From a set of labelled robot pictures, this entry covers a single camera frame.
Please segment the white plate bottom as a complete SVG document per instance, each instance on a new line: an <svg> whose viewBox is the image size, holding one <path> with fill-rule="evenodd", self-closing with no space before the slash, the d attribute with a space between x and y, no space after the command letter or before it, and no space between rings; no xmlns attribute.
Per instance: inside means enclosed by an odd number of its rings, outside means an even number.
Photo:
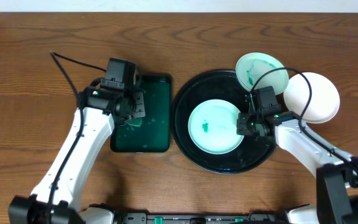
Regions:
<svg viewBox="0 0 358 224"><path fill-rule="evenodd" d="M207 100L191 112L188 132L193 143L209 154L226 154L237 148L243 140L237 134L240 110L224 100Z"/></svg>

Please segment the white plate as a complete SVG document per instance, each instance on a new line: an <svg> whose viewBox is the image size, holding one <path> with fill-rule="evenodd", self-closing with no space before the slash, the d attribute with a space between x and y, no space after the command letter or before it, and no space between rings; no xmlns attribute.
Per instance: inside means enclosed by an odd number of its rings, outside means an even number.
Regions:
<svg viewBox="0 0 358 224"><path fill-rule="evenodd" d="M236 75L240 85L247 91L251 91L257 80L265 73L282 68L284 65L276 58L260 53L252 52L243 55L236 63ZM284 92L289 82L286 70L269 73L256 85L256 89L272 86L276 95Z"/></svg>
<svg viewBox="0 0 358 224"><path fill-rule="evenodd" d="M312 98L303 120L307 123L325 123L334 118L340 107L340 97L337 88L326 77L313 72L304 72L312 89ZM301 115L309 98L309 88L305 79L297 74L291 79L283 98L290 111Z"/></svg>
<svg viewBox="0 0 358 224"><path fill-rule="evenodd" d="M193 143L209 154L226 154L237 148L243 140L237 134L240 110L224 100L207 100L191 112L188 132Z"/></svg>

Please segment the white plate top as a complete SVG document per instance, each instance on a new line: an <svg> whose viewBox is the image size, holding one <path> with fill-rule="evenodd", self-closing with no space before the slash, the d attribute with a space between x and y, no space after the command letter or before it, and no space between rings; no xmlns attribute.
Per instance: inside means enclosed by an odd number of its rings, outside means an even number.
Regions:
<svg viewBox="0 0 358 224"><path fill-rule="evenodd" d="M325 123L334 118L340 107L340 97L337 88L326 77L313 72L304 72L312 89L312 98L303 120L307 123ZM309 88L305 79L297 74L291 79L283 98L290 111L301 115L309 98Z"/></svg>

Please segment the green wavy sponge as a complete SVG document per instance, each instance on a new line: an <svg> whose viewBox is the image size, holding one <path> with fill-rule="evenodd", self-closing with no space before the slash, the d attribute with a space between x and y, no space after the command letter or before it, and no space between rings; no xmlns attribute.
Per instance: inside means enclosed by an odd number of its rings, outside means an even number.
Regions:
<svg viewBox="0 0 358 224"><path fill-rule="evenodd" d="M128 120L126 121L126 123L127 123L129 126L139 128L139 127L142 126L142 118L128 119Z"/></svg>

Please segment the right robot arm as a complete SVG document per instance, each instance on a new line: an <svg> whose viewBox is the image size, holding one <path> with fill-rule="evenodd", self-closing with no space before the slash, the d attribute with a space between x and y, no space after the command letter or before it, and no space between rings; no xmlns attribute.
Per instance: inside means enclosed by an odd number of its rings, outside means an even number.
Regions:
<svg viewBox="0 0 358 224"><path fill-rule="evenodd" d="M287 211L289 223L358 224L358 157L327 142L293 112L239 113L237 132L270 138L315 176L316 205Z"/></svg>

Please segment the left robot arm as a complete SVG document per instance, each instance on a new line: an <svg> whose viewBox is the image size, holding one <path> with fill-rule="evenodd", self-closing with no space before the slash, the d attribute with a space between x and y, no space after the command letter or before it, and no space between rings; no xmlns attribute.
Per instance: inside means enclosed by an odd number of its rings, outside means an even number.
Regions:
<svg viewBox="0 0 358 224"><path fill-rule="evenodd" d="M78 109L57 157L29 197L13 198L10 223L114 223L114 210L104 204L81 211L81 197L115 125L145 116L144 91L88 86L76 100Z"/></svg>

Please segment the black rectangular tray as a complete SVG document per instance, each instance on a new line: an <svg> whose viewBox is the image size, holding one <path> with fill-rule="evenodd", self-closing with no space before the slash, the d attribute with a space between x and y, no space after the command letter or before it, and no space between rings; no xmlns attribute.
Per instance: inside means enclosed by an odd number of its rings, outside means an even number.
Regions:
<svg viewBox="0 0 358 224"><path fill-rule="evenodd" d="M145 90L146 115L142 126L137 128L126 123L116 127L110 141L114 152L161 153L170 147L171 76L144 76L140 89Z"/></svg>

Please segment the black round tray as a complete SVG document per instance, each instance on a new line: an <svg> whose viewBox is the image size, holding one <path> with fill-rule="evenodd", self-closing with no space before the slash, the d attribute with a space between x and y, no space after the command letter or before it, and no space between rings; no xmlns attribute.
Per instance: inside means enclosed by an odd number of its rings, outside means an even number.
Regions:
<svg viewBox="0 0 358 224"><path fill-rule="evenodd" d="M211 172L236 174L256 168L271 156L276 148L272 138L244 136L233 151L221 155L204 152L190 138L188 120L196 106L206 100L218 99L247 112L248 94L233 70L204 72L184 84L172 103L170 126L178 148L191 162Z"/></svg>

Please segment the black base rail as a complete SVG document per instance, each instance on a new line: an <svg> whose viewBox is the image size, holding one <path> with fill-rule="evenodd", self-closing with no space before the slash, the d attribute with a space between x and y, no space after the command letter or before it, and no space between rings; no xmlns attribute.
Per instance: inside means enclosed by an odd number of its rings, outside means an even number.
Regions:
<svg viewBox="0 0 358 224"><path fill-rule="evenodd" d="M113 213L106 218L83 215L86 223L112 224L239 224L239 223L289 223L281 215L251 213L249 215L167 215L146 213Z"/></svg>

